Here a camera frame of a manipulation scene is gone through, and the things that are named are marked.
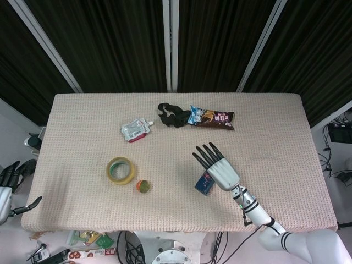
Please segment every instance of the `table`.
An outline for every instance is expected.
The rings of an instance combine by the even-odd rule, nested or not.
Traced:
[[[157,109],[168,102],[234,111],[235,130],[162,124]],[[120,127],[137,117],[154,121],[134,143]],[[241,185],[287,230],[337,228],[301,98],[284,93],[84,93],[57,95],[47,124],[29,202],[29,230],[92,229],[211,232],[254,230],[243,226],[229,192],[209,196],[194,189],[204,169],[195,146],[213,142],[240,173]],[[135,179],[117,186],[106,165],[124,156]],[[146,194],[138,180],[148,180]]]

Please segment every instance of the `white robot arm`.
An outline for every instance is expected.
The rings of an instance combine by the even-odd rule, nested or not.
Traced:
[[[286,251],[313,264],[352,264],[352,259],[341,238],[332,230],[287,232],[268,215],[246,187],[239,185],[238,173],[215,145],[212,143],[209,145],[214,152],[203,145],[209,156],[201,148],[196,147],[205,161],[196,153],[193,153],[193,156],[206,168],[221,189],[231,191],[233,199],[243,209],[245,225],[247,225],[246,216],[248,216],[254,225],[266,226],[258,237],[265,249]]]

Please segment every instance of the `snack bag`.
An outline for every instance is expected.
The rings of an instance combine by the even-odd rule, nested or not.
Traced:
[[[191,116],[188,119],[188,124],[198,127],[234,130],[231,124],[233,118],[234,112],[219,112],[191,106]]]

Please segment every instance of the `black curtain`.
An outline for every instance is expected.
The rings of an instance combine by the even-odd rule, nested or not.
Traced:
[[[45,125],[55,94],[73,91],[7,1],[0,21],[0,98]]]
[[[180,0],[179,92],[234,92],[275,0]]]
[[[300,94],[311,126],[352,100],[352,1],[288,1],[244,91]]]
[[[166,92],[162,1],[26,0],[83,92]]]

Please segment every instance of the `floor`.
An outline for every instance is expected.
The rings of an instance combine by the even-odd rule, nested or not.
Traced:
[[[317,151],[322,153],[324,148],[324,141],[322,131],[313,135]],[[352,157],[352,147],[348,144],[331,144],[332,149],[332,168],[333,171],[345,169],[344,160],[346,157]],[[328,178],[325,175],[327,187],[332,199],[334,210],[337,219],[340,223],[352,222],[352,206],[348,201],[352,198],[352,189],[346,189],[343,184],[333,178]],[[24,186],[20,191],[14,195],[13,206],[22,206],[25,204],[31,186],[31,179],[26,180]],[[68,231],[47,232],[41,234],[39,238],[31,238],[34,236],[33,232],[25,231],[20,226],[20,216],[9,218],[8,221],[0,226],[0,237],[9,238],[0,241],[0,256],[1,263],[8,264],[23,264],[29,255],[41,244],[47,244],[50,252],[54,255],[57,252],[68,247],[66,239]],[[352,228],[343,228],[338,231],[338,234],[344,241],[350,254],[352,254]],[[111,238],[116,241],[118,233],[110,234]],[[248,236],[246,232],[229,233],[229,241],[227,249],[224,253],[222,260],[225,260],[232,251]],[[289,255],[285,252],[269,252],[262,248],[256,239],[256,235],[250,238],[241,249],[234,255],[227,263],[262,263],[262,264],[301,264],[305,263],[301,259]],[[210,252],[215,240],[216,234],[209,233],[204,239],[201,248],[201,263],[208,262],[210,259]],[[223,251],[225,238],[220,245],[219,252]],[[123,251],[124,244],[121,243],[119,248]],[[89,263],[103,263],[113,264],[118,263],[116,256],[104,256],[96,258],[84,258],[76,261],[76,264],[89,264]]]

